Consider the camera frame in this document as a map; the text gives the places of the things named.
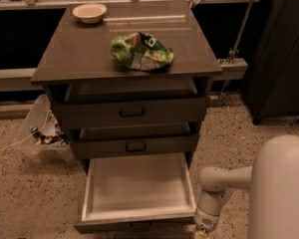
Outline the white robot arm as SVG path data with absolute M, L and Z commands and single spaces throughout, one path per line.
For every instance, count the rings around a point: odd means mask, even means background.
M 209 239 L 222 206 L 236 189 L 249 192 L 247 239 L 299 239 L 299 136 L 266 141 L 251 166 L 205 167 L 197 177 L 201 192 L 192 239 Z

